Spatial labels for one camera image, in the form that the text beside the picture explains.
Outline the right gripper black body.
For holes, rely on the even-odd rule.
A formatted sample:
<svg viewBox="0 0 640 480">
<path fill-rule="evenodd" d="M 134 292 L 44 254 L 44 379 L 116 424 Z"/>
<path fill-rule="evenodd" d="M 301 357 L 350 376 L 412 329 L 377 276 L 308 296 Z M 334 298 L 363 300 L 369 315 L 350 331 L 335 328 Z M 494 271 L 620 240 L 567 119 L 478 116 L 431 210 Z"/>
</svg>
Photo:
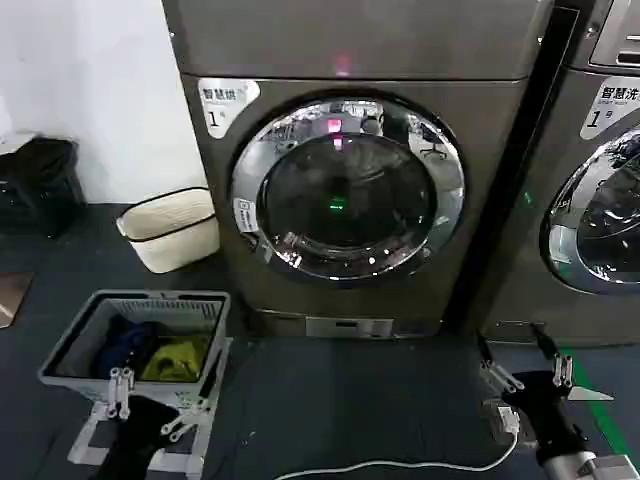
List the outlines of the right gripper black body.
<svg viewBox="0 0 640 480">
<path fill-rule="evenodd" d="M 526 414 L 539 446 L 586 445 L 582 431 L 566 416 L 563 403 L 568 387 L 555 385 L 550 371 L 526 371 L 514 377 L 523 387 L 505 390 L 501 397 Z"/>
</svg>

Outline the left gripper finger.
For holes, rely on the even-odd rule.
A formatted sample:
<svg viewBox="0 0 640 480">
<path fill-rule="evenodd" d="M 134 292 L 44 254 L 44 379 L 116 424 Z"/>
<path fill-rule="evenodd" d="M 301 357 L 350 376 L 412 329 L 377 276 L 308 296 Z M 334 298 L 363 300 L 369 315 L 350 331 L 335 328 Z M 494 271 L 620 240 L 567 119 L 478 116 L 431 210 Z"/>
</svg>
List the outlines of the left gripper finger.
<svg viewBox="0 0 640 480">
<path fill-rule="evenodd" d="M 196 403 L 186 412 L 180 413 L 172 421 L 161 427 L 160 434 L 167 437 L 170 442 L 177 442 L 210 411 L 212 391 L 217 382 L 219 364 L 223 353 L 223 350 L 217 353 L 211 370 L 202 385 L 200 397 Z"/>
<path fill-rule="evenodd" d="M 135 352 L 132 346 L 118 347 L 109 351 L 107 417 L 128 419 L 131 414 L 129 395 L 134 388 Z"/>
</svg>

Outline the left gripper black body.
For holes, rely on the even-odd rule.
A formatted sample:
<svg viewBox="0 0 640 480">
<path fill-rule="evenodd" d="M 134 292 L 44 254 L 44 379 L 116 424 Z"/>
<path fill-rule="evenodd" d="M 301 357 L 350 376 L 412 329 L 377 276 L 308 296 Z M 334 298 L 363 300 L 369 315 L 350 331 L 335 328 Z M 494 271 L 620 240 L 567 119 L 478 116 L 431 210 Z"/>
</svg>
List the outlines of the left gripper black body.
<svg viewBox="0 0 640 480">
<path fill-rule="evenodd" d="M 164 425 L 179 411 L 145 396 L 129 397 L 130 415 L 119 424 L 104 461 L 93 475 L 96 480 L 144 480 L 153 456 L 168 445 Z"/>
</svg>

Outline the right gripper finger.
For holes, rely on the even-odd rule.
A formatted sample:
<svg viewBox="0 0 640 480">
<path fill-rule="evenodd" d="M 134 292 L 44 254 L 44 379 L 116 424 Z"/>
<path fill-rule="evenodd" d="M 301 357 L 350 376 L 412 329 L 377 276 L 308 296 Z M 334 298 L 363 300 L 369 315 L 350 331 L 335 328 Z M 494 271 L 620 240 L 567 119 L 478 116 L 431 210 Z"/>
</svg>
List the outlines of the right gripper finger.
<svg viewBox="0 0 640 480">
<path fill-rule="evenodd" d="M 497 394 L 522 391 L 524 384 L 495 361 L 484 335 L 477 332 L 476 340 L 481 356 L 479 373 L 489 387 Z"/>
<path fill-rule="evenodd" d="M 556 387 L 573 387 L 573 359 L 570 355 L 563 355 L 555 341 L 546 334 L 544 329 L 535 324 L 530 324 L 533 335 L 539 349 L 546 359 L 553 363 L 552 383 Z"/>
</svg>

